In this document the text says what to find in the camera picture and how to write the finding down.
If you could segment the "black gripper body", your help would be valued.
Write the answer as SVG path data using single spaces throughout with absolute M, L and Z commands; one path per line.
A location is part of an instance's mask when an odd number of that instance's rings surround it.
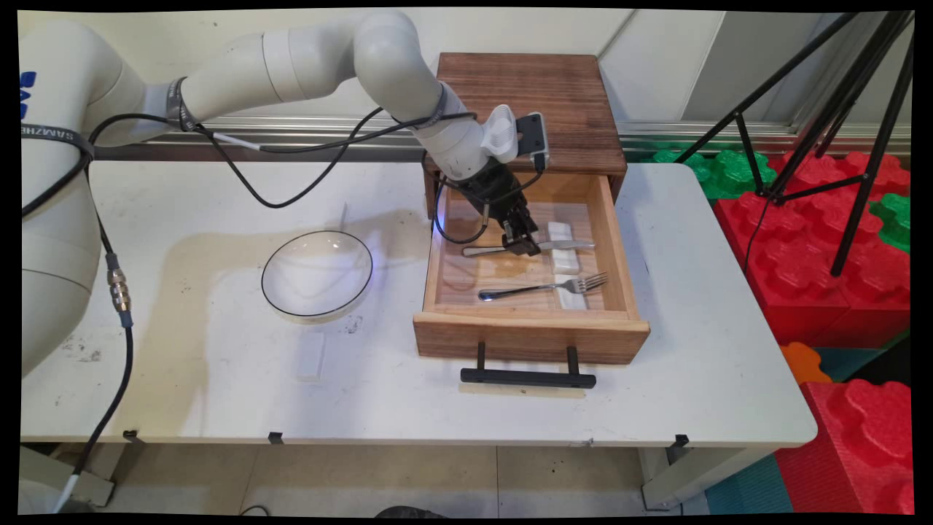
M 489 217 L 499 223 L 519 222 L 520 207 L 527 206 L 522 183 L 511 172 L 510 167 L 496 159 L 490 159 L 476 175 L 459 182 L 464 196 L 478 212 L 483 212 L 485 203 L 489 203 Z

